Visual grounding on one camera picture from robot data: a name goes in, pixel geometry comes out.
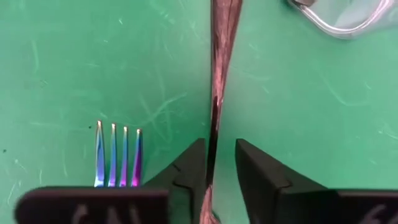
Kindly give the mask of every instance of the clear plastic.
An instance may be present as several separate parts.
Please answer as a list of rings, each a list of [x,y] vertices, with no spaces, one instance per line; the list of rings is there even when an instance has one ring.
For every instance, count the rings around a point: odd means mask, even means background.
[[[341,39],[398,25],[398,0],[289,1],[321,30]]]

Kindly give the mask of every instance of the fork tine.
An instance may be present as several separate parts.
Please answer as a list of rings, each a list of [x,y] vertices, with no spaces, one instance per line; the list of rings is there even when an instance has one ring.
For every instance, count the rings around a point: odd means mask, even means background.
[[[116,124],[112,124],[112,135],[111,135],[111,168],[109,170],[109,181],[108,187],[114,187],[116,185]]]
[[[105,180],[105,155],[104,155],[104,137],[101,121],[97,122],[96,132],[96,170],[94,187],[103,187]]]
[[[120,178],[120,187],[125,187],[127,183],[127,165],[128,165],[128,131],[127,127],[123,128],[123,158],[122,158],[122,172]]]
[[[136,155],[134,156],[134,167],[132,170],[132,187],[138,187],[141,183],[142,168],[142,130],[137,129]]]

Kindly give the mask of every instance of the green surface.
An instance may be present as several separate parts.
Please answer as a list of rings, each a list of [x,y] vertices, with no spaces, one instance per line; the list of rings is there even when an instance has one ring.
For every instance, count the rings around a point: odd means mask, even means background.
[[[216,163],[223,223],[248,223],[236,138],[327,187],[398,188],[397,37],[337,40],[283,1],[244,2]]]
[[[248,222],[236,138],[328,187],[397,188],[397,37],[336,40],[282,1],[244,2],[215,174],[223,223]],[[148,180],[208,135],[209,99],[209,1],[0,1],[0,223],[29,189],[93,184],[98,119],[107,139],[112,122],[144,129]]]
[[[209,8],[0,1],[0,223],[30,189],[93,185],[98,119],[107,146],[112,122],[119,138],[130,127],[131,146],[143,128],[144,180],[208,135]]]

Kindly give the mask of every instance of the black jaw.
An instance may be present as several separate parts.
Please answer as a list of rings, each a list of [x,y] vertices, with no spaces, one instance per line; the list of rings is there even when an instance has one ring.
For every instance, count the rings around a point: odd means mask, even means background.
[[[328,189],[243,139],[235,150],[253,224],[398,223],[397,191]]]
[[[19,224],[199,223],[205,194],[205,140],[138,188],[44,187],[18,201]]]

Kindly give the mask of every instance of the iridescent fork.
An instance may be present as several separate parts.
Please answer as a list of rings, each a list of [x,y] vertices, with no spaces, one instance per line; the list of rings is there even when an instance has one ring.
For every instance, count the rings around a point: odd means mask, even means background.
[[[102,122],[97,122],[96,130],[96,171],[94,187],[115,187],[117,177],[117,147],[116,147],[116,125],[112,124],[111,133],[111,164],[108,175],[108,184],[105,185],[105,148]],[[127,186],[127,169],[128,169],[128,130],[127,127],[123,128],[123,156],[122,168],[119,181],[119,187]],[[130,187],[138,187],[141,184],[142,172],[142,130],[137,129],[136,137],[136,154],[134,156],[134,165],[132,170],[132,178]]]

